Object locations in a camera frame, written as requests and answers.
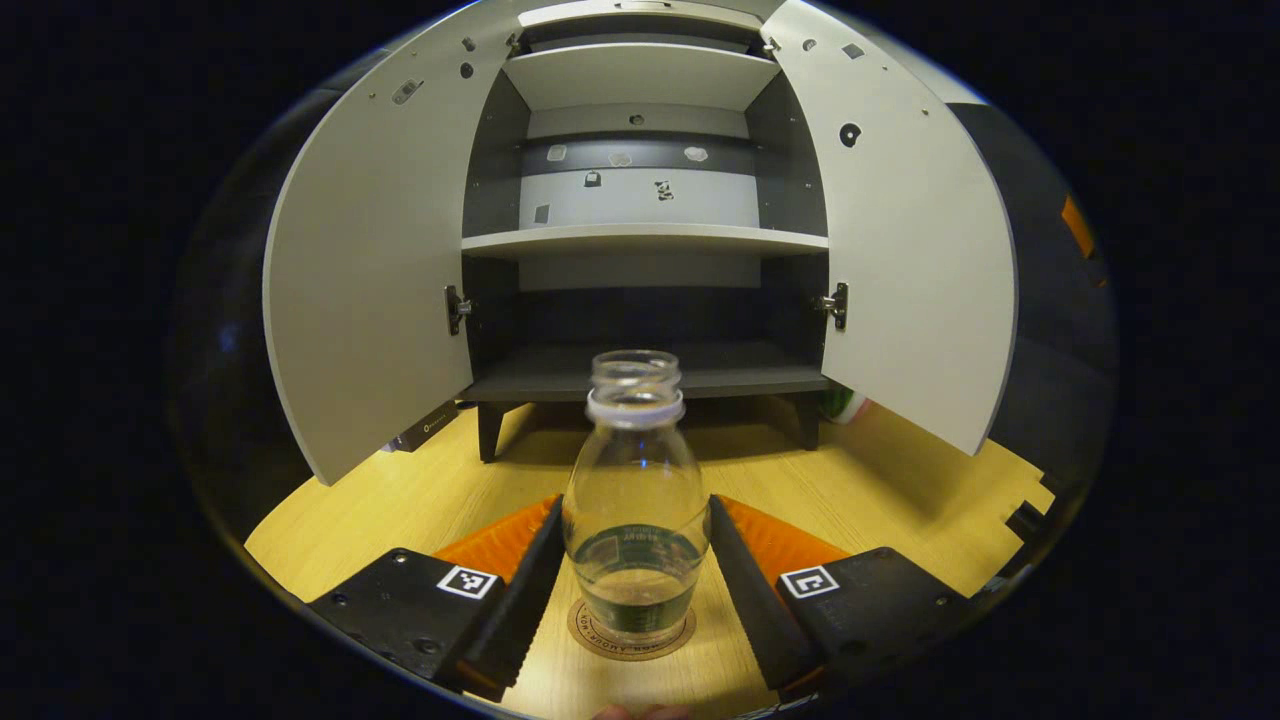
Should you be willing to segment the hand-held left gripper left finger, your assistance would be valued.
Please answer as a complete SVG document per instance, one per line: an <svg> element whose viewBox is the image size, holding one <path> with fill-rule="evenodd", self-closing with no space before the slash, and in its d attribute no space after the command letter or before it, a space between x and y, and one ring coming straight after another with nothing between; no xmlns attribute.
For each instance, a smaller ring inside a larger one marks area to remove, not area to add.
<svg viewBox="0 0 1280 720"><path fill-rule="evenodd" d="M308 607L424 680L499 701L557 583L561 505L545 497L431 553L388 550Z"/></svg>

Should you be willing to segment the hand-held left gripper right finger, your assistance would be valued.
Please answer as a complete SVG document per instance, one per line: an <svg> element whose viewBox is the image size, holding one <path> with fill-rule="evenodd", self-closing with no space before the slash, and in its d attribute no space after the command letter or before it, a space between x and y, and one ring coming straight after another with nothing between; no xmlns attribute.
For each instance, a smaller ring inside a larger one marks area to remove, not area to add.
<svg viewBox="0 0 1280 720"><path fill-rule="evenodd" d="M708 509L733 609L781 700L874 682L975 614L972 598L897 550L851 553L724 495Z"/></svg>

